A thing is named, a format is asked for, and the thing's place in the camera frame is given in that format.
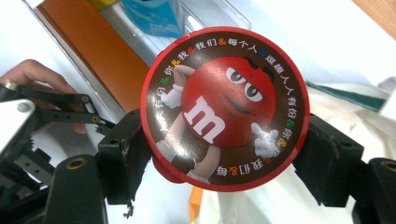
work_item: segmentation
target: human hand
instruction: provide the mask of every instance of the human hand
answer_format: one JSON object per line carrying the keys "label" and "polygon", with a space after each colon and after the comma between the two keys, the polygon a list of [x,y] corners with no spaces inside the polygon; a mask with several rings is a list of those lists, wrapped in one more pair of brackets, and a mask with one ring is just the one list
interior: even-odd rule
{"label": "human hand", "polygon": [[[67,81],[58,73],[48,69],[48,67],[35,60],[25,60],[18,64],[2,77],[0,83],[6,83],[11,79],[19,85],[41,91],[50,91],[63,94],[77,93]],[[44,109],[54,109],[55,106],[49,102],[34,100],[35,105]],[[76,133],[85,133],[85,125],[81,123],[73,124]]]}

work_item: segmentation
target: white glove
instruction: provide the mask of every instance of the white glove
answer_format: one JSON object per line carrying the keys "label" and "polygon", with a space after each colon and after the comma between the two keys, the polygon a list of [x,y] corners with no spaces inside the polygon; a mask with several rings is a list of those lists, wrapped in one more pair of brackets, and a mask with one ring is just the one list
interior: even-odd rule
{"label": "white glove", "polygon": [[200,177],[200,176],[198,176],[198,175],[195,175],[195,174],[192,172],[192,170],[189,170],[189,172],[187,173],[187,176],[189,176],[189,177],[191,177],[191,178],[193,178],[193,179],[199,180],[199,181],[201,181],[201,182],[204,182],[204,183],[206,183],[206,184],[210,184],[210,182],[209,182],[207,179],[205,179],[205,178],[203,178],[203,177]]}
{"label": "white glove", "polygon": [[253,143],[256,156],[272,158],[279,154],[279,148],[276,146],[277,130],[268,133],[263,131],[257,123],[252,123],[251,131],[257,135]]}
{"label": "white glove", "polygon": [[165,92],[161,94],[161,101],[173,109],[177,106],[180,106],[182,92],[183,87],[179,87],[178,85],[174,84],[173,89],[170,90],[167,94]]}
{"label": "white glove", "polygon": [[165,140],[159,141],[156,145],[157,148],[163,154],[163,156],[166,158],[166,160],[172,162],[176,156],[176,152],[169,147],[169,145],[165,142]]}

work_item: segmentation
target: blue object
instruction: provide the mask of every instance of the blue object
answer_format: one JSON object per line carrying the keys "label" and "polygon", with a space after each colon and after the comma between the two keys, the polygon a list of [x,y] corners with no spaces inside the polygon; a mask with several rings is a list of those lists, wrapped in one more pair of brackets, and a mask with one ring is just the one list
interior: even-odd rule
{"label": "blue object", "polygon": [[125,14],[148,35],[179,38],[183,35],[183,18],[178,0],[121,0]]}

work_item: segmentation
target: m&m's lid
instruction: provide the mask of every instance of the m&m's lid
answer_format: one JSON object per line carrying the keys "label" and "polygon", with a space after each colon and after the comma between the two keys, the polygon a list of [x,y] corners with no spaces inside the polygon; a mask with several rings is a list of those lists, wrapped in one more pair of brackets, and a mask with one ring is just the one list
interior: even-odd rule
{"label": "m&m's lid", "polygon": [[309,124],[306,87],[290,57],[234,27],[171,44],[151,66],[141,104],[160,173],[216,191],[255,188],[279,175]]}

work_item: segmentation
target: cartoon eyes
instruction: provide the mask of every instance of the cartoon eyes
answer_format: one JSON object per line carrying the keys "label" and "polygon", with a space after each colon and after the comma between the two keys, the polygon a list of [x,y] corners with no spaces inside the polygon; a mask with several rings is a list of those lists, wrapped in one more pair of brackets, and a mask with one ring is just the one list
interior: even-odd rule
{"label": "cartoon eyes", "polygon": [[227,78],[231,80],[231,82],[235,84],[242,84],[246,82],[245,78],[242,77],[237,71],[233,70],[233,68],[229,67],[226,71]]}
{"label": "cartoon eyes", "polygon": [[[242,84],[246,82],[245,78],[231,67],[227,69],[226,75],[232,83]],[[259,102],[262,99],[262,94],[250,83],[245,86],[245,95],[253,102]]]}

